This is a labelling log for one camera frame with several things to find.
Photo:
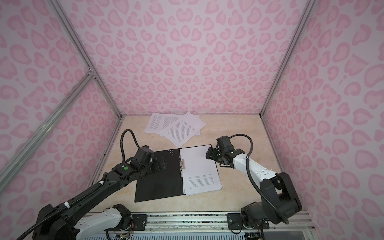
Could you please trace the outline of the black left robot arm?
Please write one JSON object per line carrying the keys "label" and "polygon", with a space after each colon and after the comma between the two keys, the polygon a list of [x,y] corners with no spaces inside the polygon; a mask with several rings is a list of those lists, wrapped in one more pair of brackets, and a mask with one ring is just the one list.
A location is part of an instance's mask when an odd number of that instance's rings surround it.
{"label": "black left robot arm", "polygon": [[75,240],[81,231],[75,225],[95,206],[131,182],[167,168],[167,161],[163,157],[155,158],[153,154],[149,146],[143,146],[134,157],[117,164],[82,193],[56,207],[46,205],[39,211],[36,223],[18,239],[31,235],[34,240]]}

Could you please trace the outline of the white text sheet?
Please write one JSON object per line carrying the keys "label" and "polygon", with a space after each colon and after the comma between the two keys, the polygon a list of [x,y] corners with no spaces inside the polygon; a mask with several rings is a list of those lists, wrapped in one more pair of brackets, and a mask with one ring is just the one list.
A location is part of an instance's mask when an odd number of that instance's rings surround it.
{"label": "white text sheet", "polygon": [[177,148],[181,148],[205,126],[206,123],[201,121],[199,116],[187,112],[161,130],[161,135],[167,138]]}

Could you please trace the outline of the red black folder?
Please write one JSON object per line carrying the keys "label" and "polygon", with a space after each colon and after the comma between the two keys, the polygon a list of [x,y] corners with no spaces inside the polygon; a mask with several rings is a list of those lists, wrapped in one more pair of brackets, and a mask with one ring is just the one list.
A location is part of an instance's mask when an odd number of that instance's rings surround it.
{"label": "red black folder", "polygon": [[158,151],[154,153],[154,157],[163,157],[167,161],[167,168],[145,179],[137,180],[136,203],[185,195],[180,149]]}

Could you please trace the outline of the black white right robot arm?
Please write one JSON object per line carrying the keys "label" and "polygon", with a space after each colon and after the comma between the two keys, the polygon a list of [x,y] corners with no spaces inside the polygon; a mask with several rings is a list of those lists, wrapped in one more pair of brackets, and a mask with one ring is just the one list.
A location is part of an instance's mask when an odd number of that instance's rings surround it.
{"label": "black white right robot arm", "polygon": [[[235,149],[231,142],[235,137],[249,140],[250,150],[247,153]],[[253,149],[253,140],[245,134],[222,136],[217,138],[215,148],[208,149],[206,158],[219,163],[221,167],[244,173],[261,196],[260,202],[248,204],[241,209],[240,216],[245,227],[255,227],[267,221],[275,225],[279,223],[288,225],[289,218],[302,210],[293,182],[287,173],[276,173],[252,160]]]}

